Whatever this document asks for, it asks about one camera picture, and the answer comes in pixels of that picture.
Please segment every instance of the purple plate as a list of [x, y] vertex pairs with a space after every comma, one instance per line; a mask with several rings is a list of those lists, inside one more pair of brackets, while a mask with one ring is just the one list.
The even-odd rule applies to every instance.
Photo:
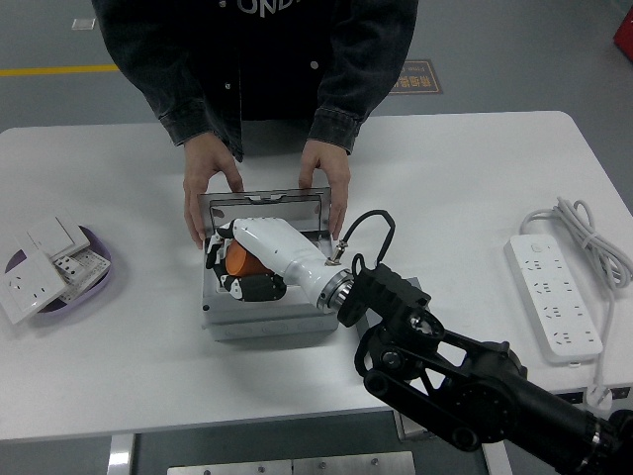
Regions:
[[[95, 285], [93, 285], [88, 291], [81, 294], [75, 300], [66, 304], [65, 302], [59, 299], [55, 299], [52, 302], [50, 302], [48, 305], [46, 305], [43, 309], [41, 309], [39, 311], [40, 314], [46, 314], [48, 317], [58, 317], [61, 315], [65, 315], [66, 313], [72, 311], [72, 309], [74, 309], [75, 307], [81, 305], [83, 302], [85, 302], [86, 300], [90, 299], [95, 294], [97, 294], [110, 281], [110, 275], [112, 273], [111, 272], [112, 271], [112, 256], [110, 255], [110, 251], [88, 228], [84, 228], [83, 226], [80, 226], [79, 228], [81, 229], [81, 231], [83, 231], [83, 233], [86, 235], [86, 237], [90, 241], [90, 245], [88, 246], [88, 248], [92, 250], [93, 252], [96, 252], [97, 254], [101, 255], [105, 259], [108, 259], [110, 261], [110, 267], [108, 268], [108, 271], [106, 272], [106, 274], [103, 277], [101, 277], [101, 279], [99, 279], [99, 281]], [[9, 272], [11, 269], [13, 269], [20, 262], [25, 260], [26, 258], [27, 257], [22, 250], [19, 250], [18, 252], [16, 252], [13, 255], [13, 257], [9, 259], [9, 262], [7, 263], [7, 267], [4, 270], [5, 274]]]

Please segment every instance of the white cable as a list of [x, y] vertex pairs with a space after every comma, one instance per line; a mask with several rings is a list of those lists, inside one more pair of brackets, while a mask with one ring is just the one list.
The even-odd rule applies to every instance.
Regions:
[[[586, 218], [579, 214], [579, 207], [585, 210]], [[623, 289], [631, 283], [633, 276], [633, 261], [617, 246], [602, 237], [593, 224], [593, 214], [587, 203], [582, 200], [572, 204], [558, 197], [558, 206], [551, 210], [538, 210], [530, 213], [521, 223], [519, 232], [526, 234], [527, 225], [535, 220], [554, 220], [561, 222], [570, 233], [574, 241], [585, 252], [593, 270], [604, 285], [609, 301], [606, 321], [602, 328], [602, 345], [604, 350], [598, 358], [593, 383], [603, 385], [604, 354], [606, 342], [611, 329], [615, 308], [616, 289]]]

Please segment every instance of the white table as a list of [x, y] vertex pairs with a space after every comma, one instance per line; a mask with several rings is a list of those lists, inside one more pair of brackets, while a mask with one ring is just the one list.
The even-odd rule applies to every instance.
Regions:
[[[299, 148], [282, 153], [254, 148], [239, 166], [245, 189], [294, 188], [301, 141], [293, 143]], [[633, 254], [633, 219], [568, 116], [372, 118], [351, 166], [346, 224], [389, 210], [397, 231], [385, 263], [418, 277], [447, 329], [509, 340], [547, 390], [590, 381], [593, 364], [553, 366], [540, 355], [502, 251], [528, 212], [561, 195], [587, 200], [598, 230]], [[0, 135], [0, 262], [18, 250], [13, 232], [65, 207], [110, 248], [114, 272], [102, 294], [63, 319], [12, 326], [0, 316], [0, 440], [386, 409], [354, 371], [354, 330], [215, 342], [201, 328], [202, 257], [182, 219], [182, 168], [182, 150], [159, 125]], [[217, 178], [213, 190], [227, 191]], [[325, 184], [322, 175], [315, 181]], [[385, 230], [378, 219], [359, 228], [348, 261], [361, 251], [371, 262]], [[600, 323], [605, 302], [588, 264], [560, 242]], [[631, 316], [626, 290], [607, 348], [610, 386], [633, 382]]]

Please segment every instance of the electrical outlet panel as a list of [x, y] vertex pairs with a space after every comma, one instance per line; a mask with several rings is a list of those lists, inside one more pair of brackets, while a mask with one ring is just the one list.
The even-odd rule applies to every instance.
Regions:
[[556, 240], [513, 236], [504, 250], [544, 356], [554, 363], [598, 356], [602, 342]]
[[88, 237], [65, 210], [59, 210], [54, 216], [17, 235], [16, 240], [27, 257], [41, 250], [51, 260], [72, 255], [90, 244]]
[[38, 250], [2, 276], [0, 305], [16, 324], [43, 309], [66, 288], [46, 254]]
[[70, 285], [67, 290], [59, 296], [59, 300], [66, 304], [72, 302], [84, 292], [89, 290], [103, 277], [110, 268], [110, 261], [90, 249], [83, 249], [74, 254], [69, 262], [62, 259], [62, 264], [71, 263], [72, 261], [82, 268], [78, 278], [74, 276], [68, 277], [62, 274], [66, 282]]
[[65, 255], [54, 262], [57, 272], [69, 284], [77, 284], [83, 280], [88, 270], [78, 260]]

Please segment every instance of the white wall switch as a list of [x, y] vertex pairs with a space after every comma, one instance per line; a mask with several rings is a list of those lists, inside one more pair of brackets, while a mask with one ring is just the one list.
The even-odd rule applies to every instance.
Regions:
[[16, 240], [27, 257], [41, 250], [51, 260], [71, 255], [90, 244], [86, 235], [65, 210], [59, 210], [54, 216], [17, 235]]
[[43, 309], [66, 288], [46, 254], [38, 250], [2, 276], [0, 305], [16, 324]]

